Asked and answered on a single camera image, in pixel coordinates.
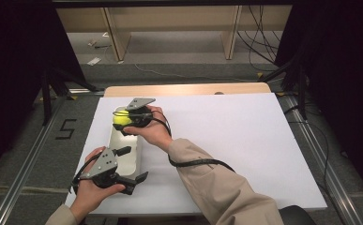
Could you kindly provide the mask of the light wooden desk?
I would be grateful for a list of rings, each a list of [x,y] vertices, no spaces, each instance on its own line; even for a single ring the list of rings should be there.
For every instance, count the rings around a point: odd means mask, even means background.
[[[220,31],[224,55],[230,60],[239,31],[263,26],[282,31],[291,7],[85,7],[59,8],[58,16],[68,33],[106,32],[114,59],[122,61],[133,32]]]

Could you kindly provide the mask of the white oblong plastic bin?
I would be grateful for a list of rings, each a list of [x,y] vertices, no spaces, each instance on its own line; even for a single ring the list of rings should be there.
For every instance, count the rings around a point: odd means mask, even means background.
[[[123,156],[115,156],[118,164],[116,172],[129,179],[135,179],[141,173],[141,139],[133,135],[125,136],[120,130],[112,127],[108,146],[110,149],[115,150],[126,146],[131,147],[129,153]]]

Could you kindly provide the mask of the long aluminium rail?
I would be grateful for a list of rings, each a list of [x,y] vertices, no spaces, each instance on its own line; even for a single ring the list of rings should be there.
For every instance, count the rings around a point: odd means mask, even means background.
[[[51,117],[46,121],[46,123],[42,126],[39,131],[39,134],[34,141],[26,159],[23,162],[22,167],[19,172],[15,176],[15,180],[12,182],[11,186],[8,188],[6,192],[5,198],[0,203],[0,225],[6,225],[8,218],[18,201],[23,186],[29,177],[29,174],[32,172],[38,156],[40,155],[43,146],[53,128],[53,124],[56,120],[56,116],[61,110],[62,106],[66,102],[66,97],[58,97],[56,101],[53,103],[53,110]]]
[[[321,169],[322,181],[318,186],[325,192],[332,203],[342,225],[363,225],[363,219],[359,215],[352,199],[342,185],[336,172],[330,163],[330,148],[325,133],[308,119],[304,120],[296,108],[297,99],[287,96],[284,100],[288,109],[285,115],[291,114],[291,124],[298,125],[308,146]]]

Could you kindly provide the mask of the yellow tennis ball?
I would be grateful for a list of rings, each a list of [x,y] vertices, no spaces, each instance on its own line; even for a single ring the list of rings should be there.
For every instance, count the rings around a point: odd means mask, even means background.
[[[113,116],[113,123],[114,124],[120,124],[120,125],[128,125],[132,122],[132,120],[129,118],[129,115],[114,115]]]

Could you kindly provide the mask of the wooden table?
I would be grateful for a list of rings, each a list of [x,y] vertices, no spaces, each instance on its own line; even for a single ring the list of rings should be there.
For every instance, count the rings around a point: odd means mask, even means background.
[[[270,93],[264,82],[110,86],[106,98]]]

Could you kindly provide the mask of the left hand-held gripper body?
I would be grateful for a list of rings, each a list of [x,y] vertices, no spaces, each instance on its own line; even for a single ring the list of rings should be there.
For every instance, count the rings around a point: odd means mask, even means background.
[[[99,188],[109,188],[119,184],[115,154],[105,149],[89,158],[81,168],[79,180],[91,180]]]

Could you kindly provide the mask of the dark curtain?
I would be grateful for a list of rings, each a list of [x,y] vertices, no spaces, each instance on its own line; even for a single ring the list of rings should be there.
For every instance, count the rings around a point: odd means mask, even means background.
[[[363,0],[296,0],[277,66],[292,59],[305,35],[310,92],[363,180]]]
[[[51,68],[84,79],[52,0],[0,0],[0,157]]]

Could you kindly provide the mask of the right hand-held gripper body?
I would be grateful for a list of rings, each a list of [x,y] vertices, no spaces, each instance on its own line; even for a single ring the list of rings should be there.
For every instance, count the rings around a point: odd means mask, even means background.
[[[153,118],[153,114],[147,106],[154,101],[154,98],[136,97],[130,102],[130,104],[126,107],[126,111],[129,113],[131,126],[143,128],[150,123]]]

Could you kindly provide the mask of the short aluminium rail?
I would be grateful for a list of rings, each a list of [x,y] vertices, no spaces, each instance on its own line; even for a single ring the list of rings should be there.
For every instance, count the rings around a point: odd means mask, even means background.
[[[71,88],[69,94],[72,96],[103,96],[104,90],[91,91],[84,88]]]

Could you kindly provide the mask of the black metal stand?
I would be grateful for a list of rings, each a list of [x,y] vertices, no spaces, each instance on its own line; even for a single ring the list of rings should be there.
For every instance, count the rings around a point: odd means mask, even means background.
[[[73,82],[93,93],[102,91],[95,85],[87,82],[82,77],[73,75],[59,67],[49,67],[41,75],[41,92],[43,97],[44,120],[47,125],[52,117],[52,101],[50,90],[52,89],[59,97],[65,97],[70,93],[66,82]]]
[[[283,91],[291,91],[295,86],[297,86],[297,96],[298,102],[296,108],[304,120],[307,119],[306,109],[305,109],[305,93],[307,87],[307,76],[305,72],[304,64],[302,63],[303,54],[297,53],[292,59],[285,63],[283,66],[279,67],[275,71],[271,72],[266,76],[262,76],[258,82],[267,83],[280,74],[284,73],[283,82],[281,83],[281,88]]]

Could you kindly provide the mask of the person's left hand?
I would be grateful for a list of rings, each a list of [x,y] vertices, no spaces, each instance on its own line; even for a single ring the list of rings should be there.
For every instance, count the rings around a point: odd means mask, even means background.
[[[79,225],[83,219],[92,211],[96,210],[103,200],[121,192],[126,187],[116,184],[107,188],[97,187],[91,180],[82,180],[79,183],[78,192],[69,210]]]

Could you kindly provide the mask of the person's right hand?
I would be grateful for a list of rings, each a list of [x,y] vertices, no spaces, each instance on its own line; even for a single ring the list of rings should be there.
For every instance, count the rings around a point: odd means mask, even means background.
[[[163,114],[162,108],[150,105],[147,108],[153,114],[154,119],[146,127],[125,127],[124,130],[127,133],[142,136],[148,143],[168,153],[173,139],[168,128],[166,128],[167,119]]]

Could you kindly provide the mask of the black chair seat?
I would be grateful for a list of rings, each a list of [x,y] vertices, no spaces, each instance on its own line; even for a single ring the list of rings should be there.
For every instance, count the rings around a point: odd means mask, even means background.
[[[310,215],[297,205],[280,209],[280,216],[284,225],[316,225]]]

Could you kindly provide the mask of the white foam board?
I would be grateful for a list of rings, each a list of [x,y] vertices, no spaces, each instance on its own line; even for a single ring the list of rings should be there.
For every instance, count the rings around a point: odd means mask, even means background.
[[[176,138],[187,138],[246,177],[254,191],[283,208],[324,209],[326,203],[272,93],[155,97]],[[147,179],[130,195],[115,194],[98,216],[197,215],[200,210],[165,153],[142,144]]]

